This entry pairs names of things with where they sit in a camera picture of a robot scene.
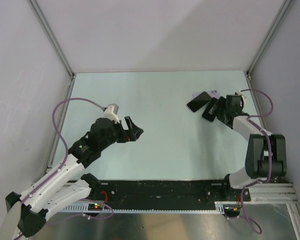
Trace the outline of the black screen phone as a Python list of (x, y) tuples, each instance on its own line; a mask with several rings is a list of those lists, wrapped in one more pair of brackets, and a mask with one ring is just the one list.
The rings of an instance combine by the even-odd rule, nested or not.
[(202, 117), (209, 121), (213, 122), (216, 118), (215, 109), (216, 109), (216, 102), (218, 101), (217, 98), (212, 97), (209, 103), (207, 104)]
[(197, 112), (201, 109), (204, 105), (206, 105), (211, 100), (211, 96), (207, 92), (202, 92), (190, 102), (186, 104), (189, 110), (193, 113)]

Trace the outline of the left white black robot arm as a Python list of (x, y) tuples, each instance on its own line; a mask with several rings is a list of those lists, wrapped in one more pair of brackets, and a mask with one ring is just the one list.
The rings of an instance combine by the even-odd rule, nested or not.
[(83, 174), (72, 186), (61, 189), (76, 176), (101, 157), (102, 151), (115, 143), (135, 142), (143, 134), (129, 116), (124, 118), (127, 129), (121, 121), (98, 118), (90, 130), (68, 150), (65, 160), (59, 162), (30, 189), (22, 193), (11, 192), (6, 198), (6, 208), (20, 203), (20, 217), (17, 228), (22, 236), (32, 237), (39, 232), (58, 211), (83, 200), (95, 200), (102, 193), (102, 183), (91, 173)]

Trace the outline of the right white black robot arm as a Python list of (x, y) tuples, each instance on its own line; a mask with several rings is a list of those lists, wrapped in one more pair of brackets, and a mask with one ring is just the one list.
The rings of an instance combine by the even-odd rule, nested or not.
[(237, 94), (220, 97), (213, 112), (224, 125), (247, 141), (244, 167), (228, 174), (228, 183), (221, 187), (222, 197), (228, 201), (239, 195), (239, 189), (258, 183), (269, 183), (287, 174), (286, 139), (261, 127), (243, 111), (243, 98)]

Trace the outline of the purple phone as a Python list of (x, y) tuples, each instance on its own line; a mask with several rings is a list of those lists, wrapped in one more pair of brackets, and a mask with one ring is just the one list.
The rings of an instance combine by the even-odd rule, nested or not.
[[(202, 91), (200, 92), (195, 92), (192, 94), (193, 98), (198, 97), (201, 93), (203, 93)], [(211, 98), (216, 98), (219, 99), (220, 98), (220, 93), (217, 90), (207, 90), (206, 93), (211, 97)]]

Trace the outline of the right aluminium frame post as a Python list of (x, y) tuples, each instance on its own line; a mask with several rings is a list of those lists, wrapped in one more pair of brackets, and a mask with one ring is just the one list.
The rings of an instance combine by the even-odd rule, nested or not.
[(257, 67), (258, 63), (262, 59), (263, 55), (266, 53), (266, 50), (270, 46), (273, 38), (275, 37), (276, 33), (278, 32), (280, 26), (282, 25), (283, 21), (287, 17), (290, 9), (292, 8), (293, 4), (295, 3), (295, 0), (284, 0), (275, 15), (274, 20), (272, 21), (269, 29), (267, 30), (265, 37), (263, 38), (263, 41), (258, 48), (256, 54), (254, 55), (249, 67), (247, 68), (245, 74), (248, 77), (248, 79), (251, 78), (251, 75), (255, 68)]

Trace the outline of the aluminium frame post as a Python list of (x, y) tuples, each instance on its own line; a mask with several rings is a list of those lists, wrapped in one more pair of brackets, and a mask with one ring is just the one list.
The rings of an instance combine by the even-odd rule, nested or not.
[(263, 55), (266, 53), (266, 50), (270, 46), (273, 38), (275, 37), (276, 33), (278, 32), (280, 26), (282, 25), (283, 21), (287, 17), (290, 9), (292, 8), (293, 4), (295, 3), (295, 0), (284, 0), (275, 15), (274, 20), (272, 21), (269, 29), (267, 30), (265, 37), (263, 38), (263, 41), (258, 48), (256, 54), (254, 55), (249, 67), (247, 68), (245, 74), (248, 77), (248, 79), (251, 78), (251, 75), (255, 68), (257, 67), (258, 63), (262, 59)]
[(75, 73), (72, 70), (52, 28), (50, 27), (45, 14), (43, 13), (39, 3), (37, 0), (27, 0), (28, 5), (30, 6), (31, 10), (33, 11), (38, 23), (40, 24), (43, 32), (45, 33), (48, 41), (50, 42), (55, 54), (57, 55), (58, 59), (60, 60), (63, 68), (65, 69), (67, 75), (72, 80), (75, 77)]

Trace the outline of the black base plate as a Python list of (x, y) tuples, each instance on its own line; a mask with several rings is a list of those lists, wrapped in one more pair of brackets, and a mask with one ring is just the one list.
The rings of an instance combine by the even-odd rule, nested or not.
[(224, 179), (103, 180), (88, 199), (118, 211), (203, 211), (215, 210), (215, 202), (249, 202), (251, 196)]

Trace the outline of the aluminium front rail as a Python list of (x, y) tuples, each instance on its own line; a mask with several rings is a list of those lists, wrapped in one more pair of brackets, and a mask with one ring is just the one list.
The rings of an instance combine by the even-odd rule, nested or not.
[(256, 184), (249, 188), (251, 201), (264, 204), (290, 204), (298, 202), (292, 183)]

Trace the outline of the left aluminium frame post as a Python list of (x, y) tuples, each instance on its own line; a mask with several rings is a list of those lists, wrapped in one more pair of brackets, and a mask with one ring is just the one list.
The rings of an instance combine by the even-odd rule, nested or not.
[(38, 23), (40, 24), (43, 32), (45, 33), (48, 41), (50, 42), (55, 54), (57, 55), (58, 59), (60, 60), (63, 68), (65, 69), (67, 75), (72, 80), (75, 77), (75, 73), (72, 70), (52, 28), (50, 27), (45, 14), (43, 13), (39, 3), (37, 0), (27, 0), (28, 5), (30, 6), (31, 10), (33, 11)]

